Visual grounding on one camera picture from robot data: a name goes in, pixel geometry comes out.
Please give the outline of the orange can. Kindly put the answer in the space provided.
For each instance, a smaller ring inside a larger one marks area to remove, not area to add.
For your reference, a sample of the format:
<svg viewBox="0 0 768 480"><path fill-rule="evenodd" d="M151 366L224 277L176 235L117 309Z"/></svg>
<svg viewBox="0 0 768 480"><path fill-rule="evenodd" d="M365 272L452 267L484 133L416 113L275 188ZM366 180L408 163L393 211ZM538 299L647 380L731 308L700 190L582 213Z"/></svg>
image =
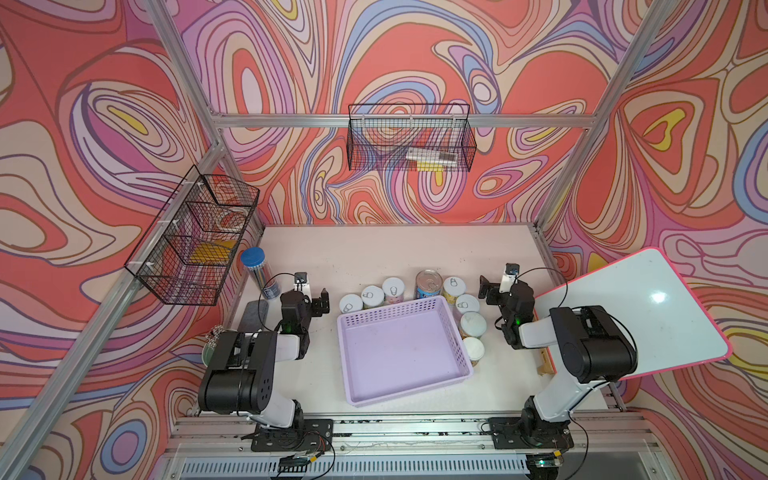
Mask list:
<svg viewBox="0 0 768 480"><path fill-rule="evenodd" d="M480 338L486 333L488 324L479 312L466 312L459 321L459 328L463 338Z"/></svg>
<svg viewBox="0 0 768 480"><path fill-rule="evenodd" d="M483 342L476 337L466 337L463 339L463 345L466 349L468 358L472 366L476 366L483 359L486 348Z"/></svg>

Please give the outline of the blue labelled tin can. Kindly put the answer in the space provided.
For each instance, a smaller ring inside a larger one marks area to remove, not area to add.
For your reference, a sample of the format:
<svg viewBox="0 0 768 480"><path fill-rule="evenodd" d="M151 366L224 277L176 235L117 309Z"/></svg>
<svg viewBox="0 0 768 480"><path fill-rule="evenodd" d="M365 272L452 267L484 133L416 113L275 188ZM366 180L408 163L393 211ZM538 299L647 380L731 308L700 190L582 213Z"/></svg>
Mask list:
<svg viewBox="0 0 768 480"><path fill-rule="evenodd" d="M424 269L415 277L415 298L422 299L442 294L442 276L433 269Z"/></svg>

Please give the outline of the lilac plastic basket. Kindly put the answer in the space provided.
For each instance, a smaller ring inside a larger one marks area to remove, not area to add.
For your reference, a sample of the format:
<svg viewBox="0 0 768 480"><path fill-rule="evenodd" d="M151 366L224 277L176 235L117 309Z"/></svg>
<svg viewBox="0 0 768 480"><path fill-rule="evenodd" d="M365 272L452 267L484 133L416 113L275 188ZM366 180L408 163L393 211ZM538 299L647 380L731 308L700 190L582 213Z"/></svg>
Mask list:
<svg viewBox="0 0 768 480"><path fill-rule="evenodd" d="M461 383L474 374L441 296L337 318L347 402L363 407Z"/></svg>

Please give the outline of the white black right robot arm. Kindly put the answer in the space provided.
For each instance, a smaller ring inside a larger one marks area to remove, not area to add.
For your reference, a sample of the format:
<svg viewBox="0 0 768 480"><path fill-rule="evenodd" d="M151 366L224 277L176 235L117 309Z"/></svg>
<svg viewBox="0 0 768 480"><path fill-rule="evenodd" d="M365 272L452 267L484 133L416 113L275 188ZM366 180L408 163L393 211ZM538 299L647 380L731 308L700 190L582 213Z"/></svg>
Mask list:
<svg viewBox="0 0 768 480"><path fill-rule="evenodd" d="M489 421L496 444L506 448L519 440L529 448L571 448L569 427L575 407L594 389L636 371L632 334L623 332L599 305L558 306L535 320L533 289L517 275L505 274L499 282L481 276L478 297L499 308L500 331L510 347L553 347L562 363L547 386L526 400L519 420L507 425L500 418Z"/></svg>

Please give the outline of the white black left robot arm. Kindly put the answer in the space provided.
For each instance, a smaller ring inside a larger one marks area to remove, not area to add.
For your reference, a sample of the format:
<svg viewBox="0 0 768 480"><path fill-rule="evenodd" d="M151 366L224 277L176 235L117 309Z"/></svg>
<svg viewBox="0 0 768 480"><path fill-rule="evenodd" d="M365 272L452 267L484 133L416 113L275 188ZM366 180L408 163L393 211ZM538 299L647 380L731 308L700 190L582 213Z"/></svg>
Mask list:
<svg viewBox="0 0 768 480"><path fill-rule="evenodd" d="M323 452L332 446L333 421L307 420L298 400L275 390L275 374L278 362L306 356L311 321L330 312L329 294L322 290L311 298L291 290L280 302L277 330L226 330L219 335L200 385L198 407L254 422L254 432L244 436L254 452Z"/></svg>

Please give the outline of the yellow item in left basket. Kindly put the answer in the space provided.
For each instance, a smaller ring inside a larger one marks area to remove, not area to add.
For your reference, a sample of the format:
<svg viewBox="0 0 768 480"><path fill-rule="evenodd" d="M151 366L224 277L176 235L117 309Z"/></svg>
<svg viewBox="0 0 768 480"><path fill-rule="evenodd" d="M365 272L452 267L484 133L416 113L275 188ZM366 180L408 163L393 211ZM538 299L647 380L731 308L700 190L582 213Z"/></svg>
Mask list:
<svg viewBox="0 0 768 480"><path fill-rule="evenodd" d="M222 266L226 265L236 246L234 240L200 241L194 244L188 256L191 265Z"/></svg>

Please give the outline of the markers in back basket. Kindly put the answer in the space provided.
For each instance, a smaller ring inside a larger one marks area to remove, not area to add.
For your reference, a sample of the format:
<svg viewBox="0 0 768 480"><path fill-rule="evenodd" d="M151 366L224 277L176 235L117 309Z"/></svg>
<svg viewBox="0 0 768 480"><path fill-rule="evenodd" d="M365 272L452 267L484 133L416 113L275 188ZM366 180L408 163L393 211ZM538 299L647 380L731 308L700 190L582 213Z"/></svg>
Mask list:
<svg viewBox="0 0 768 480"><path fill-rule="evenodd" d="M423 148L410 148L405 155L405 160L417 171L445 171L458 167L455 153L429 150Z"/></svg>

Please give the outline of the pink can white lid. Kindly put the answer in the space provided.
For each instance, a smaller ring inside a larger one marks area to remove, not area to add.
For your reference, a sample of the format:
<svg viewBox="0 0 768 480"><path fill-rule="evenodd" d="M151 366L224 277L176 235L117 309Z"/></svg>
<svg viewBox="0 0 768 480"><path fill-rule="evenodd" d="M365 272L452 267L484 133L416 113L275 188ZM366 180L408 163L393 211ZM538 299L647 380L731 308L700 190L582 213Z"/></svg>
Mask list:
<svg viewBox="0 0 768 480"><path fill-rule="evenodd" d="M471 294L462 294L456 298L454 303L454 317L460 321L466 313L479 313L480 303L477 297Z"/></svg>

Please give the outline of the white lid can far left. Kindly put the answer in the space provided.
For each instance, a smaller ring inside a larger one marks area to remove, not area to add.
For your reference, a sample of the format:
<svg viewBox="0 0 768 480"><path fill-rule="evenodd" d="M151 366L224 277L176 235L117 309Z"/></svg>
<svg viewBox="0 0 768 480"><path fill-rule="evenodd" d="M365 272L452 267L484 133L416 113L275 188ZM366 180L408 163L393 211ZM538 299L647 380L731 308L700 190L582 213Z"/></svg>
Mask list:
<svg viewBox="0 0 768 480"><path fill-rule="evenodd" d="M339 301L339 310L342 314L354 313L363 309L364 303L358 294L346 294Z"/></svg>

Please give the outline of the yellow can white lid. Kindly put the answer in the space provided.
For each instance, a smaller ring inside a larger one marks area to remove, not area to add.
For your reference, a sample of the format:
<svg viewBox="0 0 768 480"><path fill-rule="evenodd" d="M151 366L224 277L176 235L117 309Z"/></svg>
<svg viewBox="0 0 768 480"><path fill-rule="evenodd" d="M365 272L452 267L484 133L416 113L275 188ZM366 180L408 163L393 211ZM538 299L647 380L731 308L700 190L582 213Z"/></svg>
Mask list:
<svg viewBox="0 0 768 480"><path fill-rule="evenodd" d="M441 295L446 301L454 305L456 300L467 291L466 283L457 276L446 277L443 281Z"/></svg>

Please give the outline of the grey whiteboard eraser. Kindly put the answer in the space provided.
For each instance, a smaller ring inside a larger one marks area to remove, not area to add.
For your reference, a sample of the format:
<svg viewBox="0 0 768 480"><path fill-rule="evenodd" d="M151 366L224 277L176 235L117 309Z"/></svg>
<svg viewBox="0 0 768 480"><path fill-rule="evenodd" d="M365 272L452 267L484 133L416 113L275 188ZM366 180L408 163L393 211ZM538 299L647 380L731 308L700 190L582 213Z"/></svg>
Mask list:
<svg viewBox="0 0 768 480"><path fill-rule="evenodd" d="M255 333L261 330L263 328L263 321L267 317L268 310L269 304L265 300L248 302L240 319L237 331L243 333Z"/></svg>

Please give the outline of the blue lid pencil tube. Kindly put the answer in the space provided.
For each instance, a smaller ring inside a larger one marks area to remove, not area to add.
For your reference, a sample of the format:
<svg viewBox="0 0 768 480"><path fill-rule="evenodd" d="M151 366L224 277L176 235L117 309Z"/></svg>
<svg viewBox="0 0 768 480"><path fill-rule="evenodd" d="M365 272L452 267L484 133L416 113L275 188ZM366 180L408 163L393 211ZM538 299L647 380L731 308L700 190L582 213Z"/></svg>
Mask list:
<svg viewBox="0 0 768 480"><path fill-rule="evenodd" d="M273 277L271 267L262 248L251 247L244 250L240 255L240 261L250 272L251 277L265 299L271 300L280 296L281 288Z"/></svg>

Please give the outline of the green cup with pencils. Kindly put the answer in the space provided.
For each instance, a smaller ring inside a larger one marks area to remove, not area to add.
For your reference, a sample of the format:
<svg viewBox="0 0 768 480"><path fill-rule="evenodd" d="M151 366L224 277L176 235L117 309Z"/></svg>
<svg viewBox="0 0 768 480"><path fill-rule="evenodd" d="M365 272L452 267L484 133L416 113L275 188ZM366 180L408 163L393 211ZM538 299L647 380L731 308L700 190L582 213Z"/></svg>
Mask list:
<svg viewBox="0 0 768 480"><path fill-rule="evenodd" d="M221 325L216 325L208 333L204 335L205 345L201 353L201 360L205 367L210 365L213 358L213 354L218 344L220 335L225 331L225 328Z"/></svg>

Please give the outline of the pink framed whiteboard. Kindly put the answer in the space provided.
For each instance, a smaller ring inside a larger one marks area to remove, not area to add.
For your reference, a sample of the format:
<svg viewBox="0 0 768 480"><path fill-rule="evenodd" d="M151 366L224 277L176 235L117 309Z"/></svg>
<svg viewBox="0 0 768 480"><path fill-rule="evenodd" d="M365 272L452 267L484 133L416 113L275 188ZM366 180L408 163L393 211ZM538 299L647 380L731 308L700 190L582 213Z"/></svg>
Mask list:
<svg viewBox="0 0 768 480"><path fill-rule="evenodd" d="M529 348L547 348L565 369L550 310L601 306L620 321L638 365L627 378L728 358L732 346L665 254L645 248L535 298L534 322L521 327Z"/></svg>

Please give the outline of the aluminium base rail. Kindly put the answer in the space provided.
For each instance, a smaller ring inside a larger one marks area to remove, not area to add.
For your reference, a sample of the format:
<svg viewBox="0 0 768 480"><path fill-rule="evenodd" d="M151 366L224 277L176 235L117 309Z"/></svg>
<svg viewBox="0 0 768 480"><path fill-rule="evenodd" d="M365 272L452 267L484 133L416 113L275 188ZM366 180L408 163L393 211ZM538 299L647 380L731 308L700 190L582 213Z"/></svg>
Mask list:
<svg viewBox="0 0 768 480"><path fill-rule="evenodd" d="M154 479L674 479L640 414L581 411L568 446L530 447L515 414L320 414L303 439L243 419L178 421Z"/></svg>

